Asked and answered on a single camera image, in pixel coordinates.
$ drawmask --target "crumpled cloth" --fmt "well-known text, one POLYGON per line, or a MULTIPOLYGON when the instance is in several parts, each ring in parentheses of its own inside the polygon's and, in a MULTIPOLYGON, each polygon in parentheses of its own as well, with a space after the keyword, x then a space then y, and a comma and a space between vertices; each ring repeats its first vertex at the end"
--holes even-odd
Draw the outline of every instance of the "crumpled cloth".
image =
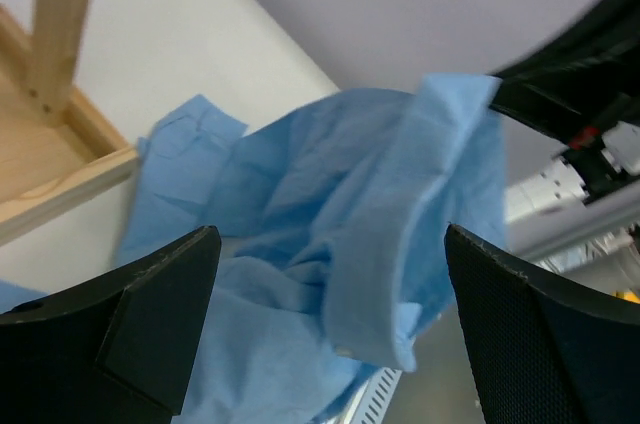
POLYGON ((246 137, 198 96, 141 140, 118 265, 201 225, 242 238, 174 423, 320 423, 380 367, 415 369, 413 339, 453 302, 448 224, 504 246, 499 82, 340 92, 246 137))

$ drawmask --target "yellow object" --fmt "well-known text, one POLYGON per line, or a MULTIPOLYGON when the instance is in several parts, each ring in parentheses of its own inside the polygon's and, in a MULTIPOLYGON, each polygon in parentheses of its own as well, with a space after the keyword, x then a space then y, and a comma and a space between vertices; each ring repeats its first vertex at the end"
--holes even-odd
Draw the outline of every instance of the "yellow object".
POLYGON ((615 296, 619 297, 620 299, 624 299, 625 301, 636 302, 640 304, 640 298, 635 292, 632 291, 616 292, 615 296))

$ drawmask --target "blue cloth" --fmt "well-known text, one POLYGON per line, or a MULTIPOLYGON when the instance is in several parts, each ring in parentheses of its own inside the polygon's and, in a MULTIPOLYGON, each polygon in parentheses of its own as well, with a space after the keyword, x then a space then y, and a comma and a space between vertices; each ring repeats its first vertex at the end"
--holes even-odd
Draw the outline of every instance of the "blue cloth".
POLYGON ((415 94, 356 89, 261 131, 196 97, 140 142, 119 265, 201 225, 221 260, 175 424, 320 423, 453 300, 443 239, 504 245, 499 81, 437 74, 415 94))

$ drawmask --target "wooden beam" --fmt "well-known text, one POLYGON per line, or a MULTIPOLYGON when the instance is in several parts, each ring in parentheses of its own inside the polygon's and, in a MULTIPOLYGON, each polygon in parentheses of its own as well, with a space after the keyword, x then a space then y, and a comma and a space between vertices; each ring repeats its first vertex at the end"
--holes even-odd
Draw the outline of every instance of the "wooden beam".
POLYGON ((51 124, 62 121, 72 89, 89 0, 35 0, 28 92, 51 124))
POLYGON ((136 165, 136 150, 128 147, 0 202, 0 245, 124 181, 136 165))

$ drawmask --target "red component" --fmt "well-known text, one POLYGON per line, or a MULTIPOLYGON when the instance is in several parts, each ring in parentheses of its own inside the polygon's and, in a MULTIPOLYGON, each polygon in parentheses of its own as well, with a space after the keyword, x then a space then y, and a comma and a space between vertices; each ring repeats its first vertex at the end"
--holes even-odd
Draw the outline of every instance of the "red component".
POLYGON ((571 142, 569 143, 569 147, 576 151, 582 149, 583 147, 589 147, 593 143, 594 139, 599 135, 599 129, 592 126, 587 126, 571 140, 571 142))

